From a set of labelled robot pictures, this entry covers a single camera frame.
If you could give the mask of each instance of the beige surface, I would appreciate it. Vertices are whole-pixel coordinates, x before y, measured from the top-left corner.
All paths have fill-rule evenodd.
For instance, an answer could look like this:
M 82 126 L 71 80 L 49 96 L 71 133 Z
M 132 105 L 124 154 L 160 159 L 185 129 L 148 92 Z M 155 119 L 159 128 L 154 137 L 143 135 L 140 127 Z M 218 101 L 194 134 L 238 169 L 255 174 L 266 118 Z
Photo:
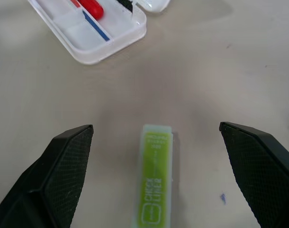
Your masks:
M 128 228 L 142 126 L 166 124 L 181 143 L 176 227 L 258 228 L 218 126 L 254 126 L 289 150 L 289 0 L 173 0 L 147 26 L 83 66 L 26 0 L 0 1 L 0 202 L 52 137 L 93 124 L 72 227 Z

